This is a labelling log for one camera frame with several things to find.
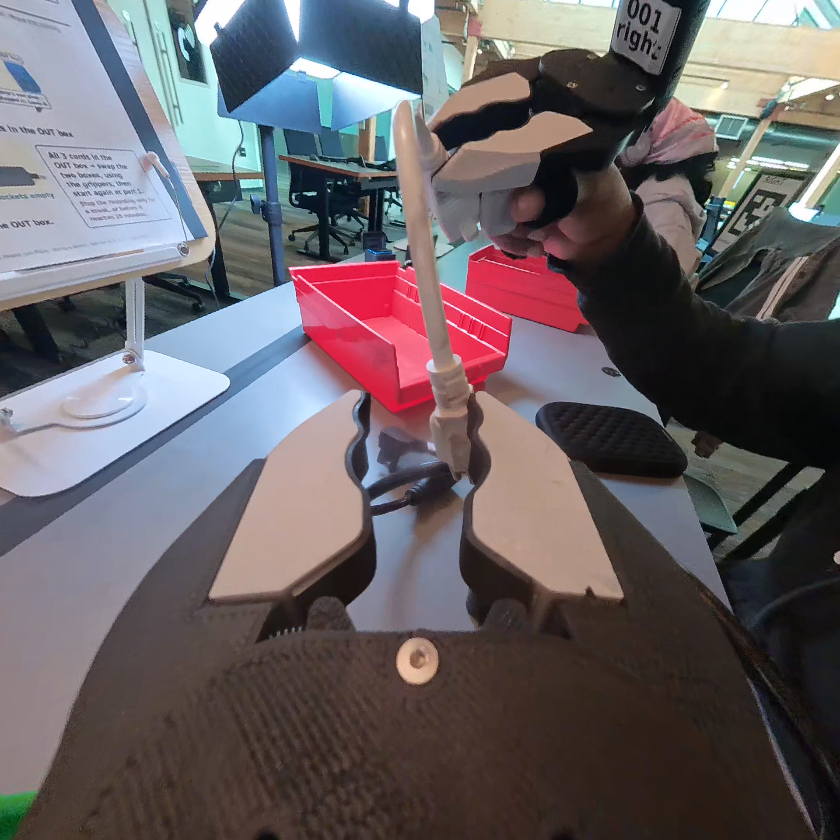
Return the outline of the grey jacket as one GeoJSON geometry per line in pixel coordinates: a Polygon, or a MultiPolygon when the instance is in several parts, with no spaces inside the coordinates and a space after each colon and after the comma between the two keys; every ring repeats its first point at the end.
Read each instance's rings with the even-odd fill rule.
{"type": "Polygon", "coordinates": [[[837,319],[839,227],[776,209],[717,255],[695,293],[736,317],[778,322],[837,319]]]}

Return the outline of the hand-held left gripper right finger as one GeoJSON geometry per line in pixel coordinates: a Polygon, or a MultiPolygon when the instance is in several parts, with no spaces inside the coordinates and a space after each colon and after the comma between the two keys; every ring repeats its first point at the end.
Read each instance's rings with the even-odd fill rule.
{"type": "Polygon", "coordinates": [[[479,613],[513,600],[528,614],[624,598],[571,462],[549,436],[485,392],[469,402],[461,576],[479,613]]]}

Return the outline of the white instruction sheet stand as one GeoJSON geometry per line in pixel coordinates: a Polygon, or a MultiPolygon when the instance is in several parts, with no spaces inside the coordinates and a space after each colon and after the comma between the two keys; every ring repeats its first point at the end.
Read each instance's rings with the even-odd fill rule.
{"type": "Polygon", "coordinates": [[[124,293],[122,350],[2,398],[2,490],[78,486],[224,394],[223,373],[144,348],[144,278],[215,242],[141,66],[97,2],[2,1],[2,311],[124,293]]]}

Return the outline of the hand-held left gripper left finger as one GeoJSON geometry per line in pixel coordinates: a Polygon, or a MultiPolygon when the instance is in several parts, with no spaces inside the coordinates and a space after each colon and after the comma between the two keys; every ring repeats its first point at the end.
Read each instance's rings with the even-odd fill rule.
{"type": "Polygon", "coordinates": [[[371,395],[348,391],[268,454],[208,592],[211,602],[349,603],[375,572],[363,486],[371,395]]]}

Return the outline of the green plastic bin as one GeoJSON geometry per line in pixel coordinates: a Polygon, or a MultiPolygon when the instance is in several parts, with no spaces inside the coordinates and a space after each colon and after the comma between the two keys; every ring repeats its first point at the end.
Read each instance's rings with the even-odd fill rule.
{"type": "Polygon", "coordinates": [[[1,839],[13,839],[35,801],[37,791],[2,794],[0,801],[1,839]]]}

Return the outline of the person's right hand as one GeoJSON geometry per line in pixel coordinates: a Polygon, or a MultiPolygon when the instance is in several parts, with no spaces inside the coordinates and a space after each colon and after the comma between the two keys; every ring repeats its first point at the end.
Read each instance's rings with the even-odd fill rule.
{"type": "Polygon", "coordinates": [[[509,209],[516,226],[507,234],[491,237],[493,244],[510,255],[551,256],[577,266],[595,266],[613,254],[639,215],[627,184],[615,163],[574,176],[578,193],[573,209],[540,228],[529,224],[543,213],[547,193],[534,183],[514,190],[509,209]]]}

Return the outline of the red plastic bin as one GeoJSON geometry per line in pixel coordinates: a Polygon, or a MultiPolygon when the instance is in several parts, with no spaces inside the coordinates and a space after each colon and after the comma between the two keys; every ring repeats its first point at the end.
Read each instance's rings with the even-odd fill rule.
{"type": "Polygon", "coordinates": [[[576,288],[545,258],[514,259],[494,245],[468,257],[465,293],[509,316],[574,333],[587,324],[576,288]]]}
{"type": "MultiPolygon", "coordinates": [[[[391,413],[434,399],[432,353],[413,268],[394,260],[290,269],[309,339],[391,413]]],[[[503,369],[510,316],[445,284],[452,351],[472,385],[503,369]]]]}

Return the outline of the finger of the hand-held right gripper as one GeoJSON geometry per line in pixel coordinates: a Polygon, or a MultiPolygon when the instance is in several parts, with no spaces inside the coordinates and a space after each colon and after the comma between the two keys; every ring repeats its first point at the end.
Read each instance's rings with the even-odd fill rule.
{"type": "Polygon", "coordinates": [[[531,83],[516,72],[465,84],[452,94],[429,121],[429,129],[441,141],[456,133],[456,123],[472,120],[489,109],[520,109],[531,95],[531,83]]]}
{"type": "Polygon", "coordinates": [[[518,129],[463,143],[436,174],[436,191],[482,194],[530,184],[544,151],[585,137],[592,128],[566,114],[536,114],[518,129]]]}

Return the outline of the wooden office desk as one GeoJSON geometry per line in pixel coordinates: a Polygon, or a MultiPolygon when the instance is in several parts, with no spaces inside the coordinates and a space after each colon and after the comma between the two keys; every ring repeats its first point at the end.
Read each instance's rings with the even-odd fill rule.
{"type": "MultiPolygon", "coordinates": [[[[395,190],[398,186],[397,176],[394,171],[377,169],[370,165],[362,165],[356,161],[327,160],[316,155],[303,156],[294,154],[279,154],[277,159],[279,162],[287,164],[287,167],[288,162],[290,161],[335,173],[340,178],[357,181],[360,186],[362,199],[366,198],[369,205],[368,212],[366,214],[368,219],[367,225],[362,233],[379,233],[383,230],[385,225],[385,194],[395,190]]],[[[298,209],[295,210],[309,214],[307,211],[298,209]]],[[[334,261],[328,262],[320,259],[319,245],[317,252],[313,253],[313,255],[313,258],[309,258],[319,259],[320,261],[327,263],[339,261],[339,258],[332,256],[332,254],[331,256],[334,261]]]]}

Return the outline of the printed marker sign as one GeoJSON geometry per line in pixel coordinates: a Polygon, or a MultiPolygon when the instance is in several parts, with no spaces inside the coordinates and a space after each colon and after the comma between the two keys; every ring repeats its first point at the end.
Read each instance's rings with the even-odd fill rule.
{"type": "Polygon", "coordinates": [[[758,226],[774,210],[793,203],[804,189],[806,180],[807,173],[804,171],[762,170],[719,226],[710,241],[708,254],[716,256],[758,226]]]}

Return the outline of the black office chair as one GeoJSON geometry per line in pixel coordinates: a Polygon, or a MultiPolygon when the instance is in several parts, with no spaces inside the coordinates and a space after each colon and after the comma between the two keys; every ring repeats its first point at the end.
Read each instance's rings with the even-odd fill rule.
{"type": "Polygon", "coordinates": [[[295,242],[298,235],[308,235],[299,254],[313,258],[310,243],[318,240],[318,255],[324,261],[334,261],[330,254],[329,243],[337,242],[343,248],[343,254],[350,252],[349,240],[342,237],[336,226],[340,217],[346,217],[358,223],[360,229],[354,238],[361,240],[362,232],[368,224],[367,216],[360,212],[362,203],[361,189],[357,181],[338,177],[335,173],[300,163],[288,162],[290,184],[288,199],[291,207],[307,211],[316,216],[317,221],[308,227],[292,229],[288,240],[295,242]]]}

